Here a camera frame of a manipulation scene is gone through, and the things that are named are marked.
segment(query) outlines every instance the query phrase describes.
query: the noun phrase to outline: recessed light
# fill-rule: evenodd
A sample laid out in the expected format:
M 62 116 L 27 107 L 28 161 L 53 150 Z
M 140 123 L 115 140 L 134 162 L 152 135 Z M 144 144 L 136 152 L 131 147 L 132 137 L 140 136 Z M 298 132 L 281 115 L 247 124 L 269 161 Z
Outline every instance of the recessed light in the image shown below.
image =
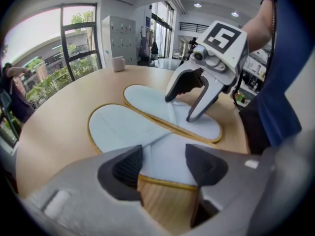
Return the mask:
M 233 17 L 238 17 L 238 13 L 236 11 L 231 13 Z

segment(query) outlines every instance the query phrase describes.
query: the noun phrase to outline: white mug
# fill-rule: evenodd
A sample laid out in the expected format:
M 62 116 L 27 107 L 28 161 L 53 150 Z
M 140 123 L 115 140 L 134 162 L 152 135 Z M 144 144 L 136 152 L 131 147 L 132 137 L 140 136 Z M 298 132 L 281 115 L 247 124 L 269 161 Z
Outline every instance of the white mug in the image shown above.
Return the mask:
M 126 62 L 123 56 L 112 58 L 114 72 L 124 71 L 125 64 Z

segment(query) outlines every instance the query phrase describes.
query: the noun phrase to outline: background table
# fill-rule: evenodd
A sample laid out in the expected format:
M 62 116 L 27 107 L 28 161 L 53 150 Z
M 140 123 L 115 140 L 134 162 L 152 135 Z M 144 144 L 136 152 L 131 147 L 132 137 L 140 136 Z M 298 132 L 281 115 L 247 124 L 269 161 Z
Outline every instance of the background table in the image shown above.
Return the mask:
M 173 71 L 144 66 L 126 66 L 93 72 L 63 88 L 47 100 L 24 125 L 17 150 L 16 175 L 22 198 L 44 185 L 64 166 L 97 155 L 89 140 L 90 113 L 106 103 L 123 103 L 122 92 L 132 84 L 166 90 Z M 192 104 L 200 88 L 178 96 Z M 221 149 L 248 153 L 243 124 L 229 95 L 221 93 L 206 112 L 223 128 Z M 189 230 L 196 192 L 139 181 L 144 208 L 173 234 Z

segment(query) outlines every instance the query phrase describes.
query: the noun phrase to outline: camera lens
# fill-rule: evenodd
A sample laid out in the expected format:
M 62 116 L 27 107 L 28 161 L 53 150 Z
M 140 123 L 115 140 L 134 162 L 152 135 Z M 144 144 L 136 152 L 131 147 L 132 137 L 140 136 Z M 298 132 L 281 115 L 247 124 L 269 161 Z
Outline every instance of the camera lens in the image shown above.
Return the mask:
M 197 60 L 202 60 L 202 54 L 201 53 L 195 53 L 195 58 Z

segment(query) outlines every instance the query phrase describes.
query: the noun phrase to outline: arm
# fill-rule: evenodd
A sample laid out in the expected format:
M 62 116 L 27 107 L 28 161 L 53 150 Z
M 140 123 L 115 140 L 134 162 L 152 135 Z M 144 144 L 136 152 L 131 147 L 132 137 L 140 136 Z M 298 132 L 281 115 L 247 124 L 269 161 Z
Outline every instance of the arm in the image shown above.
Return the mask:
M 242 30 L 248 34 L 250 53 L 265 46 L 272 35 L 272 2 L 264 0 L 258 14 L 248 21 Z
M 16 76 L 20 73 L 26 73 L 28 71 L 25 67 L 11 67 L 7 70 L 6 75 L 7 77 L 11 78 L 13 76 Z

